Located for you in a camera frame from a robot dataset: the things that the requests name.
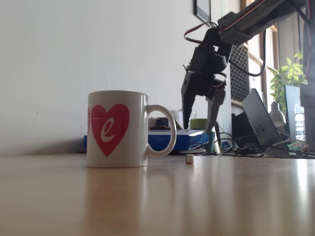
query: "laptop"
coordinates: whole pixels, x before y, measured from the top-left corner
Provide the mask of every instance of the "laptop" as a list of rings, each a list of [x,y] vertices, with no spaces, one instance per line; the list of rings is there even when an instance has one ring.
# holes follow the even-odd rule
[[[242,105],[261,145],[272,146],[283,141],[256,89],[252,89]],[[288,149],[285,144],[277,147]],[[271,148],[267,155],[291,158],[288,151],[276,148]]]

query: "desk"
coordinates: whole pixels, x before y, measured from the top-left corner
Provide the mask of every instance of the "desk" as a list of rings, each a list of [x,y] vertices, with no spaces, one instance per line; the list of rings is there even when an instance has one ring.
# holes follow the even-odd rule
[[[315,160],[194,161],[97,169],[84,154],[0,157],[0,235],[315,235]]]

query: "red wire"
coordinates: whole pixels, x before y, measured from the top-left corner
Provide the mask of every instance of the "red wire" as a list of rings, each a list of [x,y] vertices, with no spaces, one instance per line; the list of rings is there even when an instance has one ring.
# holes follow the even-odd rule
[[[192,38],[188,38],[188,37],[186,37],[186,35],[189,34],[189,33],[191,33],[191,32],[193,32],[193,31],[195,31],[195,30],[197,30],[197,29],[199,29],[200,27],[202,27],[204,24],[207,24],[207,23],[209,23],[209,24],[211,25],[211,27],[214,27],[214,26],[217,27],[216,23],[213,23],[213,22],[205,22],[205,23],[199,24],[199,25],[197,25],[197,26],[195,26],[195,27],[193,27],[193,28],[187,30],[187,31],[185,32],[185,34],[184,34],[184,38],[185,38],[187,41],[190,41],[190,42],[193,42],[193,43],[202,43],[202,41],[196,40],[196,39],[192,39]]]
[[[243,15],[241,15],[239,18],[237,18],[235,21],[233,21],[231,24],[229,24],[228,26],[222,28],[220,30],[219,33],[221,33],[224,30],[227,30],[229,28],[231,28],[233,25],[235,25],[237,22],[239,22],[240,20],[242,20],[245,16],[247,16],[248,14],[250,14],[252,11],[254,11],[257,7],[259,7],[263,2],[265,2],[266,0],[260,0],[253,8],[249,9],[247,12],[245,12]]]

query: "water bottle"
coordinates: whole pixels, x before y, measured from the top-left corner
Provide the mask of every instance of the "water bottle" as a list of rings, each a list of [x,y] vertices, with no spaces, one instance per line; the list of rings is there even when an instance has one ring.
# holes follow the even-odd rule
[[[304,120],[304,108],[299,104],[294,106],[295,112],[295,138],[296,140],[305,140],[305,120]]]

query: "power cord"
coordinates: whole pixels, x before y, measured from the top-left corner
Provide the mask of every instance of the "power cord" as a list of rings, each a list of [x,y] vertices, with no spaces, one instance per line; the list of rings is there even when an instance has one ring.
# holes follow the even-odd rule
[[[265,69],[266,69],[266,30],[264,30],[264,33],[263,33],[263,64],[262,64],[262,67],[261,67],[261,71],[258,73],[258,74],[252,74],[248,71],[246,71],[245,69],[243,69],[242,67],[240,67],[238,64],[236,64],[235,62],[232,62],[230,59],[228,60],[229,63],[231,63],[231,65],[235,66],[237,69],[239,69],[240,71],[244,72],[245,74],[249,75],[249,76],[254,76],[254,77],[257,77],[257,76],[261,76]]]

